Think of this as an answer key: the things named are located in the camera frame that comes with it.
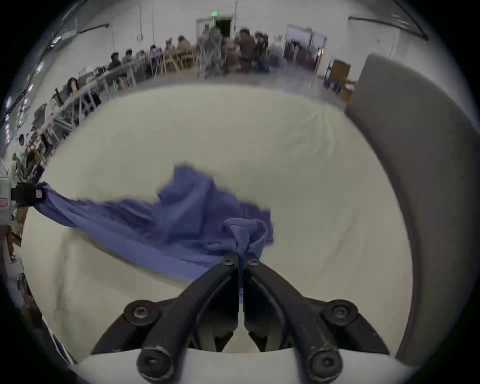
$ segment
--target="floor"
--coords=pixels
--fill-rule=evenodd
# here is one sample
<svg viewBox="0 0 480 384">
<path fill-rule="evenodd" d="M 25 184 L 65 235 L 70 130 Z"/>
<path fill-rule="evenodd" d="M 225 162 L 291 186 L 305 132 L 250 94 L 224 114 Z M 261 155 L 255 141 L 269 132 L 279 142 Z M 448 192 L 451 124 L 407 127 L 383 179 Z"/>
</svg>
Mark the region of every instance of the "floor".
<svg viewBox="0 0 480 384">
<path fill-rule="evenodd" d="M 285 64 L 281 69 L 272 69 L 270 73 L 231 73 L 208 79 L 199 78 L 195 69 L 185 70 L 180 73 L 167 73 L 166 75 L 156 76 L 144 82 L 137 83 L 136 88 L 122 92 L 122 95 L 161 86 L 191 83 L 258 86 L 321 100 L 336 106 L 342 111 L 345 110 L 347 106 L 340 100 L 337 94 L 323 86 L 323 78 L 318 78 L 311 70 L 292 64 Z"/>
</svg>

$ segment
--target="blue cloth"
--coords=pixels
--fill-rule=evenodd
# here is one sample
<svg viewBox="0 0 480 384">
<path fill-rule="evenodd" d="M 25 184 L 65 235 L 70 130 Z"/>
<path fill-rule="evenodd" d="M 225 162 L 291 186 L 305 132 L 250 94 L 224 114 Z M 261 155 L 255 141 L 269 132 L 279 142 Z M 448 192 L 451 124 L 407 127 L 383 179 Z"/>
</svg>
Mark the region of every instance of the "blue cloth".
<svg viewBox="0 0 480 384">
<path fill-rule="evenodd" d="M 136 265 L 182 279 L 195 280 L 232 252 L 260 258 L 264 245 L 273 242 L 270 211 L 239 202 L 188 166 L 175 168 L 153 204 L 70 200 L 42 186 L 45 199 L 35 205 L 38 212 L 80 228 Z"/>
</svg>

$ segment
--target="chair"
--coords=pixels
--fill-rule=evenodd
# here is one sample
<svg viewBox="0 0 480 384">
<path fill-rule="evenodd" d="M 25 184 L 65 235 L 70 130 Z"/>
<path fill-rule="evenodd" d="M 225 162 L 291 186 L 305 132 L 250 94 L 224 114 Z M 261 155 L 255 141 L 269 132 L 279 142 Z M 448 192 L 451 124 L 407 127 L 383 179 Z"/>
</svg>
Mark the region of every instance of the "chair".
<svg viewBox="0 0 480 384">
<path fill-rule="evenodd" d="M 197 68 L 197 48 L 196 47 L 192 47 L 190 51 L 187 51 L 185 55 L 180 57 L 182 68 L 184 67 L 184 62 L 186 63 L 187 60 L 192 60 L 193 66 Z"/>
<path fill-rule="evenodd" d="M 175 58 L 171 55 L 163 55 L 163 63 L 162 64 L 163 64 L 163 72 L 164 73 L 167 73 L 167 64 L 172 64 L 173 68 L 175 68 L 176 72 L 180 71 L 180 68 L 179 68 L 177 62 L 175 61 Z"/>
</svg>

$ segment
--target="ceiling light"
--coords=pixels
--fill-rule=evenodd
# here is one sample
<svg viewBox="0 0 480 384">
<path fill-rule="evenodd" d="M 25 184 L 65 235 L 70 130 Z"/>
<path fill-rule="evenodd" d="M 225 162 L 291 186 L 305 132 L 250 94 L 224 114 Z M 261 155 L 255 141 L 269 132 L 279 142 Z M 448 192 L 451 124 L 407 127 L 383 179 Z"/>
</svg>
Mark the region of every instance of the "ceiling light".
<svg viewBox="0 0 480 384">
<path fill-rule="evenodd" d="M 38 67 L 35 70 L 35 73 L 39 73 L 42 70 L 43 67 L 43 61 L 38 65 Z"/>
</svg>

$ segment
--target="white tablecloth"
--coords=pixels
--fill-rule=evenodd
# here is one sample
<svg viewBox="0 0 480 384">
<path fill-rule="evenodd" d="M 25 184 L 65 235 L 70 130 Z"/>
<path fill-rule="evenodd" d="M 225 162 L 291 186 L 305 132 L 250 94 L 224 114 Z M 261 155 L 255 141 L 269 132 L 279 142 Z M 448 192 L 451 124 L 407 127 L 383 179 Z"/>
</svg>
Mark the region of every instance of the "white tablecloth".
<svg viewBox="0 0 480 384">
<path fill-rule="evenodd" d="M 43 180 L 70 198 L 153 200 L 182 162 L 270 208 L 275 243 L 262 261 L 304 296 L 354 302 L 396 353 L 412 292 L 407 233 L 385 172 L 340 110 L 242 86 L 131 94 L 90 116 Z M 77 359 L 126 304 L 175 297 L 188 285 L 127 263 L 35 209 L 23 251 L 32 293 Z M 227 350 L 255 347 L 236 337 Z"/>
</svg>

